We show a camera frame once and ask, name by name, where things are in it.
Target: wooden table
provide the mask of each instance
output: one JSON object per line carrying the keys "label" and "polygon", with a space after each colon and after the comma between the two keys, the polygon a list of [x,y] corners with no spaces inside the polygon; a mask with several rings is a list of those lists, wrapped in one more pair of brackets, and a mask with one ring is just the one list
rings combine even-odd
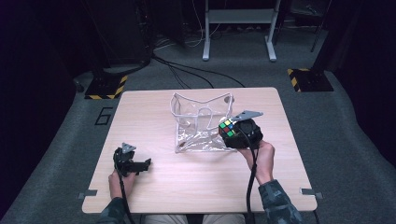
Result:
{"label": "wooden table", "polygon": [[[247,211],[246,192],[250,171],[238,152],[175,153],[176,121],[170,100],[174,92],[208,100],[230,92],[235,99],[233,115],[243,110],[263,112],[255,118],[264,140],[276,148],[274,177],[300,211],[313,211],[316,199],[300,194],[310,189],[308,176],[290,129],[283,105],[274,88],[126,91],[112,121],[86,196],[85,213],[100,213],[110,202],[107,177],[113,171],[113,153],[122,142],[137,147],[134,161],[152,158],[148,172],[140,173],[128,203],[133,213],[188,214],[241,213]],[[262,212],[254,182],[253,212]]]}

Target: cable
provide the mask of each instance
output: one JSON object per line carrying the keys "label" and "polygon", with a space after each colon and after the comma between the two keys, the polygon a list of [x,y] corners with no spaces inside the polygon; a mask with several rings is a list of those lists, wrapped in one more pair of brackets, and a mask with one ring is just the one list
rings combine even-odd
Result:
{"label": "cable", "polygon": [[[199,41],[201,41],[201,40],[191,40],[191,41],[186,41],[185,43],[193,43],[193,42],[199,42]],[[164,49],[164,48],[174,46],[174,45],[177,45],[177,43],[169,43],[167,45],[158,46],[158,48],[154,49],[154,51],[159,50],[159,49]]]}
{"label": "cable", "polygon": [[[227,0],[224,1],[224,8],[223,9],[226,9],[226,7],[227,7]],[[209,35],[209,37],[211,37],[219,29],[220,26],[221,26],[221,23],[218,24],[216,29],[212,32],[212,34]]]}
{"label": "cable", "polygon": [[132,219],[132,215],[131,215],[131,210],[129,209],[128,202],[127,202],[127,199],[126,199],[125,188],[124,188],[123,181],[122,181],[121,171],[119,170],[119,167],[117,165],[115,165],[115,168],[117,170],[117,175],[119,176],[119,180],[120,180],[120,187],[121,187],[121,193],[122,193],[122,203],[123,203],[124,211],[125,211],[128,219],[129,219],[129,221],[131,222],[131,224],[134,224],[134,220]]}
{"label": "cable", "polygon": [[227,78],[232,79],[233,81],[237,82],[237,83],[238,83],[239,85],[241,85],[243,88],[246,87],[244,84],[242,84],[240,81],[236,80],[235,78],[230,77],[230,76],[227,76],[227,75],[224,75],[224,74],[222,74],[222,73],[213,72],[213,71],[208,71],[208,70],[204,70],[204,69],[200,69],[200,68],[195,68],[195,67],[183,65],[183,64],[180,64],[180,63],[172,63],[172,64],[175,64],[175,65],[178,65],[178,66],[187,67],[187,68],[190,68],[190,69],[195,69],[195,70],[198,70],[198,71],[201,71],[201,72],[207,72],[207,73],[212,73],[212,74],[224,76],[224,77],[227,77]]}
{"label": "cable", "polygon": [[239,129],[239,127],[234,126],[236,129],[239,130],[239,132],[245,136],[247,139],[247,144],[248,148],[250,149],[251,156],[253,157],[253,164],[251,166],[250,170],[250,179],[247,184],[247,223],[249,224],[255,224],[256,219],[254,217],[254,214],[251,212],[251,206],[250,206],[250,195],[251,195],[251,190],[253,188],[253,182],[254,182],[254,177],[256,176],[256,170],[257,170],[257,157],[259,156],[259,149],[257,148],[257,153],[254,154],[255,148],[252,148],[252,144],[250,143],[248,137],[242,130]]}
{"label": "cable", "polygon": [[210,85],[210,87],[211,87],[212,89],[215,88],[215,87],[212,85],[212,83],[211,83],[209,80],[207,80],[205,77],[201,77],[201,76],[199,76],[199,75],[197,75],[197,74],[194,74],[194,73],[192,73],[192,72],[189,72],[189,71],[187,71],[187,70],[184,70],[184,69],[175,67],[175,66],[171,65],[168,61],[166,61],[166,60],[164,60],[164,59],[162,59],[162,58],[160,58],[160,57],[157,57],[157,56],[155,56],[155,55],[153,55],[152,58],[153,58],[154,60],[156,60],[157,62],[159,62],[159,63],[163,63],[163,64],[168,65],[168,66],[171,67],[172,69],[175,68],[175,69],[180,70],[180,71],[182,71],[182,72],[185,72],[185,73],[191,74],[191,75],[193,75],[193,76],[199,77],[199,78],[203,79],[204,81],[206,81],[206,82]]}
{"label": "cable", "polygon": [[104,74],[108,75],[110,77],[123,77],[123,76],[127,76],[127,75],[130,75],[131,73],[139,71],[140,69],[149,65],[149,63],[150,63],[150,61],[147,60],[147,61],[143,61],[142,63],[140,63],[136,68],[128,69],[128,70],[118,72],[118,73],[109,73],[109,72],[104,71]]}
{"label": "cable", "polygon": [[139,224],[142,224],[142,219],[143,219],[143,215],[140,214],[140,218],[139,218]]}
{"label": "cable", "polygon": [[170,39],[164,38],[164,37],[158,37],[158,36],[157,36],[157,38],[159,40],[157,40],[157,42],[154,44],[154,46],[155,46],[154,50],[162,49],[164,47],[167,47],[167,46],[171,45],[171,44],[169,44],[170,43]]}
{"label": "cable", "polygon": [[318,214],[317,214],[317,210],[314,210],[313,213],[314,213],[314,215],[315,215],[315,220],[316,220],[317,223],[319,224],[319,217],[318,217]]}
{"label": "cable", "polygon": [[162,60],[162,59],[155,59],[155,60],[156,60],[156,61],[159,60],[158,62],[163,63],[163,64],[166,64],[166,65],[168,66],[169,70],[171,70],[171,72],[174,74],[176,81],[178,82],[178,84],[179,84],[183,89],[185,89],[185,87],[188,88],[188,89],[191,89],[191,87],[190,87],[189,85],[187,85],[187,84],[178,76],[177,72],[175,71],[174,67],[172,67],[172,65],[170,65],[167,61]]}
{"label": "cable", "polygon": [[201,43],[201,41],[204,39],[204,30],[202,29],[202,24],[201,24],[201,22],[200,22],[200,20],[199,20],[198,13],[197,13],[197,10],[196,10],[196,8],[195,8],[194,0],[191,0],[191,2],[192,2],[192,7],[194,8],[195,17],[196,17],[197,20],[198,20],[199,28],[200,28],[200,30],[201,30],[201,38],[200,38],[200,40],[198,41],[198,43],[197,43],[196,45],[187,45],[187,46],[189,46],[189,47],[191,47],[191,48],[194,48],[194,47],[197,47],[197,46]]}

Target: wire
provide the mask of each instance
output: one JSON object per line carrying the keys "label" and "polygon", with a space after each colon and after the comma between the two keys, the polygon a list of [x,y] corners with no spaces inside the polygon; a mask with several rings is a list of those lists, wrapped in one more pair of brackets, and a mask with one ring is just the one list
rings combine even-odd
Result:
{"label": "wire", "polygon": [[162,59],[155,59],[157,62],[163,63],[165,65],[168,66],[169,70],[171,70],[171,72],[174,74],[174,77],[176,79],[176,81],[178,82],[178,84],[183,88],[183,89],[191,89],[191,87],[189,85],[187,85],[177,74],[177,72],[175,71],[174,67],[172,67],[172,65],[169,64],[169,62],[162,60]]}
{"label": "wire", "polygon": [[158,57],[158,56],[153,55],[152,58],[153,58],[154,60],[156,60],[157,62],[159,62],[159,63],[163,63],[163,64],[168,65],[168,67],[169,67],[170,69],[172,68],[171,71],[173,71],[173,72],[174,72],[173,69],[177,69],[177,70],[180,70],[180,71],[182,71],[182,72],[185,72],[185,73],[191,74],[191,75],[193,75],[193,76],[199,77],[199,78],[203,79],[204,81],[206,81],[206,82],[210,85],[210,87],[211,87],[212,89],[215,88],[215,87],[212,85],[212,83],[211,83],[209,80],[207,80],[205,77],[202,77],[202,76],[199,76],[199,75],[194,74],[194,73],[192,73],[192,72],[189,72],[189,71],[187,71],[187,70],[184,70],[184,69],[175,67],[175,66],[171,65],[168,61],[166,61],[166,60],[164,60],[164,59],[162,59],[162,58],[160,58],[160,57]]}
{"label": "wire", "polygon": [[317,210],[314,210],[313,213],[314,213],[314,215],[315,215],[315,220],[316,220],[317,223],[319,224],[319,217],[318,217],[318,214],[317,214]]}
{"label": "wire", "polygon": [[186,44],[187,46],[189,46],[189,47],[191,47],[191,48],[194,48],[194,47],[197,47],[197,46],[201,43],[201,41],[204,39],[204,30],[202,29],[202,24],[201,24],[201,22],[200,22],[200,20],[199,20],[198,13],[197,13],[197,10],[196,10],[196,8],[195,8],[194,0],[191,0],[191,2],[192,2],[192,7],[194,8],[195,17],[196,17],[197,20],[198,20],[199,28],[200,28],[200,30],[201,30],[201,38],[199,39],[199,41],[198,41],[197,44],[195,44],[195,45],[188,45],[188,44]]}
{"label": "wire", "polygon": [[252,164],[251,170],[250,170],[250,179],[249,179],[248,184],[247,184],[247,223],[255,224],[256,223],[256,219],[254,217],[254,214],[251,212],[250,195],[251,195],[251,190],[253,188],[254,177],[256,176],[257,157],[259,156],[259,149],[257,148],[257,152],[256,152],[256,154],[254,154],[254,150],[256,148],[252,148],[252,144],[250,143],[247,135],[244,132],[242,132],[242,130],[240,130],[239,127],[237,127],[235,125],[234,125],[234,127],[236,129],[238,129],[239,132],[242,135],[244,135],[245,138],[247,139],[248,148],[250,149],[251,155],[253,157],[253,164]]}
{"label": "wire", "polygon": [[139,224],[142,224],[142,219],[143,219],[143,215],[140,214],[140,218],[139,218]]}
{"label": "wire", "polygon": [[116,152],[113,155],[113,161],[115,164],[114,167],[117,170],[117,175],[119,176],[119,180],[120,180],[120,188],[121,188],[121,193],[122,193],[122,203],[123,203],[124,211],[129,219],[129,221],[131,222],[131,224],[134,224],[134,220],[132,219],[132,215],[131,215],[131,210],[129,209],[128,202],[126,199],[125,188],[124,188],[123,181],[122,181],[122,174],[121,174],[121,171],[119,170],[119,166],[116,164]]}
{"label": "wire", "polygon": [[167,47],[170,45],[169,43],[170,43],[170,39],[162,38],[162,39],[158,40],[157,43],[155,43],[154,46],[156,47],[156,49],[154,49],[154,50],[157,50],[158,48],[161,49],[163,47]]}
{"label": "wire", "polygon": [[169,63],[175,64],[175,65],[178,65],[178,66],[182,66],[182,67],[187,67],[187,68],[190,68],[190,69],[195,69],[195,70],[198,70],[198,71],[201,71],[201,72],[207,72],[207,73],[212,73],[212,74],[220,75],[220,76],[223,76],[223,77],[227,77],[227,78],[232,79],[233,81],[237,82],[237,83],[238,83],[239,85],[241,85],[243,88],[246,87],[244,84],[242,84],[240,81],[236,80],[235,78],[230,77],[230,76],[227,76],[227,75],[224,75],[224,74],[222,74],[222,73],[213,72],[213,71],[208,71],[208,70],[204,70],[204,69],[200,69],[200,68],[195,68],[195,67],[183,65],[183,64],[180,64],[180,63],[172,63],[172,62],[169,62]]}
{"label": "wire", "polygon": [[[199,41],[201,41],[201,40],[191,40],[191,41],[186,41],[185,43],[193,43],[193,42],[199,42]],[[177,43],[169,43],[167,45],[159,46],[158,48],[154,49],[154,51],[159,50],[159,49],[164,49],[164,48],[174,46],[174,45],[177,45]]]}
{"label": "wire", "polygon": [[[227,8],[227,0],[224,1],[224,8],[223,9],[226,9],[226,8]],[[220,26],[221,26],[221,23],[218,24],[216,29],[212,32],[212,34],[209,35],[209,37],[211,37],[219,29]]]}

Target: person's lap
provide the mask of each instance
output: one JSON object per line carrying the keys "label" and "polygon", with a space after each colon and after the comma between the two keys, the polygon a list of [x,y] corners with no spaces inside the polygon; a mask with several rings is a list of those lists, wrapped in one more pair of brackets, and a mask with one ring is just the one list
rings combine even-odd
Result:
{"label": "person's lap", "polygon": [[[147,215],[146,224],[188,224],[185,215]],[[245,224],[242,214],[204,215],[203,224]]]}

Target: hand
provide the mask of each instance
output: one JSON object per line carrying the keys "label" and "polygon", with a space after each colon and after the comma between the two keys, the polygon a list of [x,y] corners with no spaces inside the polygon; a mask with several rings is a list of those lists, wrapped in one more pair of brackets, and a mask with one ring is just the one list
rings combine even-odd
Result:
{"label": "hand", "polygon": [[[122,177],[125,195],[128,198],[132,192],[132,185],[134,184],[134,178],[136,177],[136,173],[130,173],[127,177]],[[120,187],[120,179],[117,171],[114,170],[113,174],[108,177],[108,186],[110,188],[110,198],[113,200],[114,198],[122,198],[122,192]]]}
{"label": "hand", "polygon": [[[256,179],[260,185],[273,180],[273,170],[274,170],[274,156],[275,148],[270,143],[263,140],[260,141],[260,148],[255,149],[254,153],[257,155],[257,150],[259,150],[259,155],[257,156],[257,170]],[[238,149],[238,151],[247,160],[248,168],[251,170],[253,166],[253,155],[250,149]]]}

